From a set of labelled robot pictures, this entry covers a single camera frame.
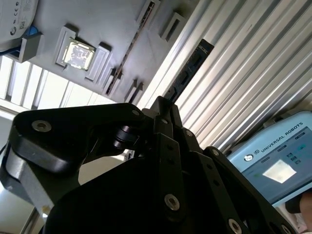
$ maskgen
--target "corrugated metal panel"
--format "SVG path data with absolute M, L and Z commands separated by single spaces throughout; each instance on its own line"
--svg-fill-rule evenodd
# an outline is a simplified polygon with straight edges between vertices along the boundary
M 196 28 L 169 53 L 140 108 L 166 92 L 204 38 L 215 48 L 176 102 L 201 147 L 226 150 L 274 115 L 312 110 L 311 0 L 200 1 L 194 14 L 202 14 Z

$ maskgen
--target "black metal bracket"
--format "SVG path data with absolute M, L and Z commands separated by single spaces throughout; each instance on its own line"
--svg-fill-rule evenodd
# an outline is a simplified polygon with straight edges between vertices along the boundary
M 200 148 L 163 97 L 143 111 L 125 103 L 24 112 L 8 142 L 0 180 L 47 216 L 45 233 L 295 233 L 218 149 Z M 77 184 L 83 163 L 125 149 L 126 162 Z

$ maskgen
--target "metal slat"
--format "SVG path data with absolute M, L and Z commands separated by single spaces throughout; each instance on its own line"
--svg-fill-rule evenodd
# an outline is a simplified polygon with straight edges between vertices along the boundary
M 312 110 L 310 0 L 213 0 L 202 11 L 181 52 L 164 60 L 172 62 L 161 65 L 140 108 L 164 95 L 204 38 L 215 48 L 176 102 L 201 147 L 224 151 L 274 115 Z

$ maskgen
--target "universal robots logo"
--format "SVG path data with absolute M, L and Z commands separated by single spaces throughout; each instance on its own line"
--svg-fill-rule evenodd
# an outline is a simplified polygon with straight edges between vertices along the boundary
M 16 33 L 16 27 L 13 27 L 10 31 L 11 36 L 13 36 Z
M 245 160 L 246 162 L 249 162 L 249 161 L 251 161 L 253 158 L 254 158 L 253 155 L 246 155 L 246 156 L 244 157 L 244 160 Z

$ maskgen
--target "white device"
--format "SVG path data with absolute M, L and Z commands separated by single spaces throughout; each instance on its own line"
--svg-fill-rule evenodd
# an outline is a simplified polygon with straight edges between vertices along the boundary
M 0 52 L 18 47 L 34 20 L 38 0 L 0 0 Z

